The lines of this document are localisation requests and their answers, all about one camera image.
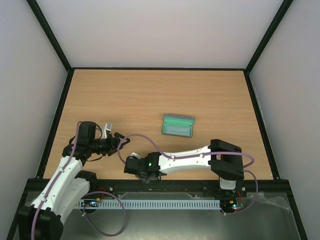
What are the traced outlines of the grey glasses case green lining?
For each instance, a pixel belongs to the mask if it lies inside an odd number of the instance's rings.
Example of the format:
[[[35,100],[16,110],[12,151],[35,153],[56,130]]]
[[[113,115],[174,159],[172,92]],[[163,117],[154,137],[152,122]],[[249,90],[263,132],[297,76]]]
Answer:
[[[162,123],[161,133],[163,135],[168,135],[168,136],[191,138],[193,135],[194,123],[195,123],[194,117],[167,113],[167,114],[163,115],[163,123]],[[166,127],[168,127],[168,126],[188,127],[189,128],[189,136],[179,136],[179,135],[166,134],[165,130],[166,130]]]

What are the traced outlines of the light blue cleaning cloth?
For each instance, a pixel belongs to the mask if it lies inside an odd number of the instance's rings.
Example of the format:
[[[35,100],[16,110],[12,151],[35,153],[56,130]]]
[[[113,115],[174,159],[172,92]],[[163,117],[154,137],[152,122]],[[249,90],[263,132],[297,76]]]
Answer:
[[[190,129],[181,126],[167,126],[165,128],[165,133],[168,135],[188,137],[190,135]]]

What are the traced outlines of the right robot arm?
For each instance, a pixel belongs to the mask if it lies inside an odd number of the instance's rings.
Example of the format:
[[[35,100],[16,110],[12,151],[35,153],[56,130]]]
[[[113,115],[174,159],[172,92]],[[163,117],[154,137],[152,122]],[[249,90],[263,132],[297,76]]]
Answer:
[[[181,152],[151,152],[146,157],[129,155],[124,173],[134,175],[144,183],[176,172],[206,169],[218,176],[218,191],[229,196],[236,192],[237,182],[244,179],[242,149],[220,139],[209,145]]]

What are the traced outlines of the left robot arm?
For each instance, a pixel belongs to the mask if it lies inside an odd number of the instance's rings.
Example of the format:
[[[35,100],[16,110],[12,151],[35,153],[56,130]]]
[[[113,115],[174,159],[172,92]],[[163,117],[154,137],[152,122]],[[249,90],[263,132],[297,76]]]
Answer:
[[[83,170],[93,155],[111,156],[123,135],[111,133],[112,124],[99,127],[92,121],[80,121],[75,136],[62,151],[57,169],[41,193],[17,212],[21,240],[59,240],[64,224],[86,194],[96,190],[97,175]]]

